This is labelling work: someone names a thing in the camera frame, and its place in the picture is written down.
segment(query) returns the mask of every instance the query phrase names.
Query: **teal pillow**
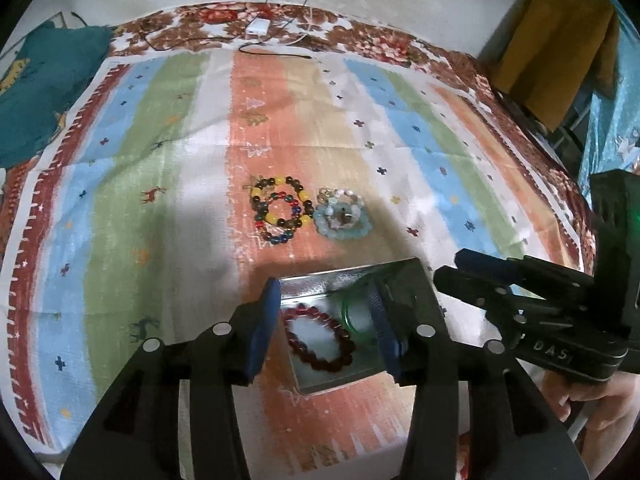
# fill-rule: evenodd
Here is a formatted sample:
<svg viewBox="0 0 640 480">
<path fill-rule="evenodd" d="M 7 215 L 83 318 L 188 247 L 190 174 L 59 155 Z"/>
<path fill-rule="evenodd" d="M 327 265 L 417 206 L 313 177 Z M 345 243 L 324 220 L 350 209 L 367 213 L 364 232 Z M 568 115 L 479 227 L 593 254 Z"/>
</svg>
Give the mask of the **teal pillow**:
<svg viewBox="0 0 640 480">
<path fill-rule="evenodd" d="M 56 28 L 45 22 L 24 40 L 0 81 L 0 168 L 29 160 L 107 56 L 110 27 Z"/>
</svg>

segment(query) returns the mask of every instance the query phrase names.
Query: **brown cloth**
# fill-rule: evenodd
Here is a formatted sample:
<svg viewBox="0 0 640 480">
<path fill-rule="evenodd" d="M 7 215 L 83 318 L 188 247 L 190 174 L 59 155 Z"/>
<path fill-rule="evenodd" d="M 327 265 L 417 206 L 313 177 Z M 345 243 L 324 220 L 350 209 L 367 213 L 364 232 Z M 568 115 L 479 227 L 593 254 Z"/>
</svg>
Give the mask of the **brown cloth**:
<svg viewBox="0 0 640 480">
<path fill-rule="evenodd" d="M 608 0 L 530 0 L 491 83 L 553 131 L 592 65 L 596 87 L 612 94 L 618 34 Z"/>
</svg>

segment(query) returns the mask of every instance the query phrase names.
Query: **orange stripe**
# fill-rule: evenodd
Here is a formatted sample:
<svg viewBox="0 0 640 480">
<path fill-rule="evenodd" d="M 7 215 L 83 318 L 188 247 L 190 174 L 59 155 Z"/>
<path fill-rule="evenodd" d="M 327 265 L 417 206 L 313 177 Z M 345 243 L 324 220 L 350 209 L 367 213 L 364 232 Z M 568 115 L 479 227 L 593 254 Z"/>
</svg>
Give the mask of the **orange stripe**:
<svg viewBox="0 0 640 480">
<path fill-rule="evenodd" d="M 344 117 L 337 122 L 325 122 L 324 116 L 318 115 L 321 113 L 318 110 L 307 115 L 302 113 L 301 102 L 296 101 L 296 83 L 290 76 L 295 72 L 299 77 L 304 72 L 305 78 L 311 76 L 317 80 L 319 71 L 313 62 L 300 66 L 291 61 L 245 54 L 236 54 L 234 59 L 226 170 L 230 179 L 229 225 L 238 254 L 241 285 L 246 291 L 244 301 L 255 299 L 269 276 L 304 274 L 351 265 L 354 261 L 375 263 L 395 259 L 404 252 L 394 248 L 395 236 L 391 234 L 387 238 L 389 232 L 386 228 L 381 228 L 375 238 L 372 232 L 363 240 L 344 243 L 321 237 L 309 226 L 298 231 L 286 246 L 262 249 L 257 238 L 251 237 L 255 232 L 254 213 L 249 205 L 248 190 L 243 189 L 249 184 L 250 175 L 290 174 L 300 179 L 312 195 L 321 184 L 345 185 L 350 179 L 351 182 L 367 179 L 366 174 L 362 174 L 366 167 L 357 150 L 317 147 L 319 139 L 323 144 L 331 145 L 324 140 L 328 129 L 339 126 L 337 132 L 342 136 L 341 145 L 345 139 L 351 139 L 351 134 Z M 316 82 L 316 88 L 322 88 Z M 247 110 L 247 98 L 261 100 L 265 104 Z M 309 100 L 307 104 L 311 106 L 315 106 L 318 100 L 324 111 L 324 106 L 330 104 L 326 89 L 323 94 L 315 92 Z M 270 147 L 270 150 L 259 156 L 248 156 L 248 149 L 259 147 Z M 338 152 L 346 154 L 341 155 L 343 158 L 340 160 L 330 160 Z M 382 225 L 390 227 L 391 218 L 386 218 L 383 211 L 381 215 Z M 302 470 L 316 468 L 316 460 L 323 465 L 338 462 L 334 442 L 343 458 L 353 457 L 356 451 L 351 434 L 357 436 L 365 450 L 379 449 L 381 444 L 372 424 L 380 428 L 388 441 L 397 438 L 394 426 L 399 424 L 405 431 L 409 427 L 413 391 L 405 388 L 401 393 L 387 374 L 326 394 L 302 397 L 290 386 L 287 352 L 284 334 L 279 327 L 269 350 L 269 359 L 258 376 L 258 384 L 271 430 L 271 437 L 265 442 L 273 444 L 272 451 L 288 466 L 289 472 L 297 467 Z"/>
<path fill-rule="evenodd" d="M 476 137 L 482 150 L 498 169 L 533 225 L 549 260 L 559 265 L 577 268 L 578 263 L 572 260 L 562 244 L 558 219 L 549 209 L 548 204 L 531 189 L 509 154 L 504 151 L 504 148 L 469 109 L 469 105 L 463 99 L 444 88 L 434 87 L 434 90 L 447 102 L 465 128 Z"/>
</svg>

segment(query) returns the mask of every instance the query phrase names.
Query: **bed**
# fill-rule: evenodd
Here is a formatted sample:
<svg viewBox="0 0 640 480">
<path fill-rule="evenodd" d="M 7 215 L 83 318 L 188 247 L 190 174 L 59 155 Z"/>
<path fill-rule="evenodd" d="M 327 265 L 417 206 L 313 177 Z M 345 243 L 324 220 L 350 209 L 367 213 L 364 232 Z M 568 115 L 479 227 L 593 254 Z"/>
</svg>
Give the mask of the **bed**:
<svg viewBox="0 0 640 480">
<path fill-rule="evenodd" d="M 249 50 L 306 57 L 240 52 L 256 17 L 274 39 Z M 249 193 L 276 174 L 314 199 L 356 190 L 372 231 L 337 242 L 307 226 L 286 246 L 265 242 Z M 4 189 L 0 392 L 54 473 L 142 340 L 191 339 L 270 276 L 411 256 L 430 273 L 459 248 L 593 267 L 579 188 L 471 57 L 308 7 L 216 2 L 124 23 L 62 133 Z M 480 310 L 439 299 L 455 339 L 495 333 Z M 397 473 L 412 389 L 378 374 L 305 397 L 285 366 L 268 356 L 234 391 L 252 478 Z"/>
</svg>

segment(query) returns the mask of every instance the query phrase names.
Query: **blue stripe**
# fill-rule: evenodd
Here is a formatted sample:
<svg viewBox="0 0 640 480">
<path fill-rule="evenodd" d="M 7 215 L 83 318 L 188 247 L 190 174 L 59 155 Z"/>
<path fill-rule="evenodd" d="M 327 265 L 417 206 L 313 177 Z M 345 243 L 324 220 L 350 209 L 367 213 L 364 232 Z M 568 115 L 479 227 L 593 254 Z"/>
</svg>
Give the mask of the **blue stripe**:
<svg viewBox="0 0 640 480">
<path fill-rule="evenodd" d="M 148 83 L 162 63 L 164 60 L 155 59 L 131 67 L 87 132 L 84 152 L 65 169 L 63 196 L 58 203 L 61 216 L 49 235 L 43 312 L 38 314 L 36 324 L 46 415 L 52 439 L 60 450 L 74 442 L 97 402 L 84 341 L 83 288 L 93 236 L 94 193 L 114 167 L 112 157 L 118 153 Z M 66 264 L 68 270 L 63 276 Z M 58 356 L 65 364 L 62 370 L 55 364 Z M 69 418 L 60 413 L 63 408 L 71 413 Z"/>
<path fill-rule="evenodd" d="M 436 207 L 456 245 L 492 256 L 502 256 L 471 196 L 450 163 L 449 156 L 443 153 L 433 137 L 430 124 L 401 99 L 383 70 L 351 59 L 346 60 L 345 65 L 358 77 L 372 99 L 385 109 L 394 130 L 411 149 L 422 176 L 434 192 Z M 451 202 L 451 196 L 458 198 L 457 204 Z M 473 224 L 473 230 L 467 227 L 471 227 L 468 222 Z"/>
</svg>

